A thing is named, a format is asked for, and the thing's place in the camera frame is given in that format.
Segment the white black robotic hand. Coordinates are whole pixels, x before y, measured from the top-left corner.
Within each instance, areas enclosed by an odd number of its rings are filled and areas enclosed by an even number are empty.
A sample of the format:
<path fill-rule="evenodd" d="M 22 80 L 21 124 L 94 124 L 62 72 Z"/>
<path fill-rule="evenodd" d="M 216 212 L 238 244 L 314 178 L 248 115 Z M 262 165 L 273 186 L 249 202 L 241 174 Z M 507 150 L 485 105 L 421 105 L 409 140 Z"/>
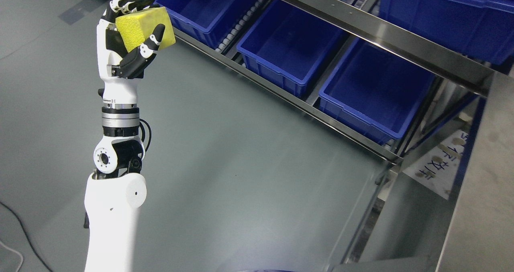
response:
<path fill-rule="evenodd" d="M 128 51 L 115 23 L 117 18 L 137 11 L 155 9 L 155 0 L 110 0 L 96 27 L 99 77 L 104 82 L 101 97 L 114 109 L 136 107 L 137 86 L 144 70 L 156 57 L 165 33 L 159 23 L 139 47 Z"/>

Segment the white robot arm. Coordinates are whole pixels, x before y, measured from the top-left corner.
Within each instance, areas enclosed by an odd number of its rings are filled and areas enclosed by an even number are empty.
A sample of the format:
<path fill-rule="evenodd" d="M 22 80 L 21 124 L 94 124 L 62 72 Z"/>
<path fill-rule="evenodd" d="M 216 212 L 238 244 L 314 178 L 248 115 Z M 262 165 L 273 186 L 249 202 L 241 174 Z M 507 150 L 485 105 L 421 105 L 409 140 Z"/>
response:
<path fill-rule="evenodd" d="M 141 174 L 146 151 L 139 136 L 139 108 L 135 101 L 104 100 L 103 136 L 92 160 L 85 212 L 89 244 L 87 272 L 131 272 L 140 210 L 147 198 Z"/>

